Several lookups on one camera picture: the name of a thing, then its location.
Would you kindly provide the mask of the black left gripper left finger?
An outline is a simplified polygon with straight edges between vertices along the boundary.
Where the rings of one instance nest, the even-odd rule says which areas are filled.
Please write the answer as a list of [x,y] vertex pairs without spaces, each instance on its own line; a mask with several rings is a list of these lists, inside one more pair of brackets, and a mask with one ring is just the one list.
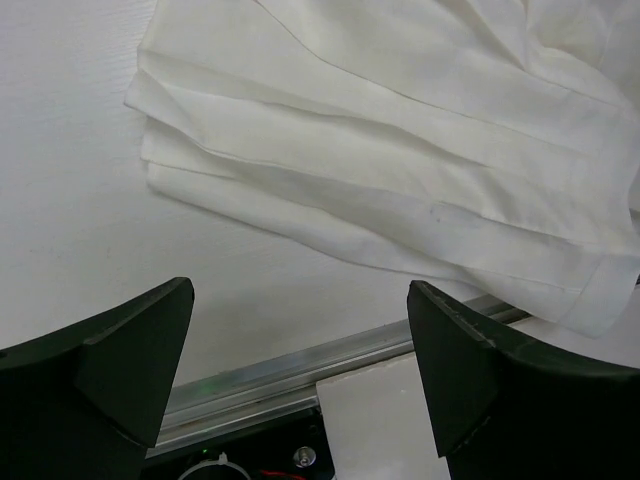
[[176,277],[1,352],[4,479],[136,479],[156,445],[194,305]]

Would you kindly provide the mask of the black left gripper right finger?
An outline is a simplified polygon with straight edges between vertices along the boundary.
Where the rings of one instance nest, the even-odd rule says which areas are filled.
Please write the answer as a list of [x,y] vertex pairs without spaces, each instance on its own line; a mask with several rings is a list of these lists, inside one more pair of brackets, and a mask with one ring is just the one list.
[[454,479],[635,479],[639,372],[545,343],[436,287],[408,320],[437,453]]

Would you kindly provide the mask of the white pleated skirt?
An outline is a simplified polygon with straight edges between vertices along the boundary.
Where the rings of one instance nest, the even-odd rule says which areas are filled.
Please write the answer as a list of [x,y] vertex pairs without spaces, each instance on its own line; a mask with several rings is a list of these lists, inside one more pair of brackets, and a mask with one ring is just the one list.
[[160,1],[157,192],[589,336],[639,274],[635,1]]

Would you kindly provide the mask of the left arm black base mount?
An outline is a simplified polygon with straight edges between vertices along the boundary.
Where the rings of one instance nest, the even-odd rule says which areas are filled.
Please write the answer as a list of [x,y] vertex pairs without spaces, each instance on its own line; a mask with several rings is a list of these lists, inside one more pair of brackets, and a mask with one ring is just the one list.
[[310,408],[147,459],[141,479],[334,479],[323,417]]

